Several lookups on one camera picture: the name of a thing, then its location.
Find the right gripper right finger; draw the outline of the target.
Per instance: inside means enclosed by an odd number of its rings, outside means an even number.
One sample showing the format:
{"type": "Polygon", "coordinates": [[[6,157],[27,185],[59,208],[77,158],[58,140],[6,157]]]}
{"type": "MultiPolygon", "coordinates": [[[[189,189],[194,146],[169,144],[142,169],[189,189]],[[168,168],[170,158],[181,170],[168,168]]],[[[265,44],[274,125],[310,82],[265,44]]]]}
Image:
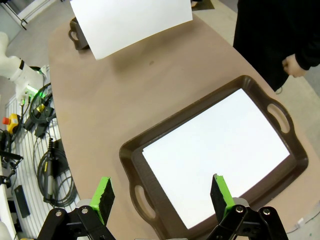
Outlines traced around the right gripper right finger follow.
{"type": "Polygon", "coordinates": [[[288,238],[278,212],[271,206],[255,211],[237,204],[222,175],[214,174],[210,197],[218,221],[207,237],[209,240],[286,240],[288,238]]]}

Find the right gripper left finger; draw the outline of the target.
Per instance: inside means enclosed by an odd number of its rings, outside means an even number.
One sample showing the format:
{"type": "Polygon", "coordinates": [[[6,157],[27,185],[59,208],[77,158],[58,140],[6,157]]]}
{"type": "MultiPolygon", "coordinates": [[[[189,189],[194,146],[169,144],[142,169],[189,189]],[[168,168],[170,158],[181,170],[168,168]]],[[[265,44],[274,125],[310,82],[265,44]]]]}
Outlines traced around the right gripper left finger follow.
{"type": "Polygon", "coordinates": [[[114,240],[107,222],[115,200],[111,178],[102,177],[88,205],[71,212],[63,208],[52,209],[38,234],[38,240],[114,240]]]}

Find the person's left hand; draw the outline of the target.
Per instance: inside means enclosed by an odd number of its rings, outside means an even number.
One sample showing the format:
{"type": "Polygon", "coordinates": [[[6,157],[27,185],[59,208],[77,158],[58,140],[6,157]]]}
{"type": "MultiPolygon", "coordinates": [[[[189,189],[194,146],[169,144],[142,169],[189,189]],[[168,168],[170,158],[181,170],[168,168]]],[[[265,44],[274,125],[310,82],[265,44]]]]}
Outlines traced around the person's left hand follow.
{"type": "Polygon", "coordinates": [[[294,78],[303,77],[307,72],[305,69],[300,67],[295,54],[287,56],[282,61],[282,67],[289,76],[293,76],[294,78]]]}

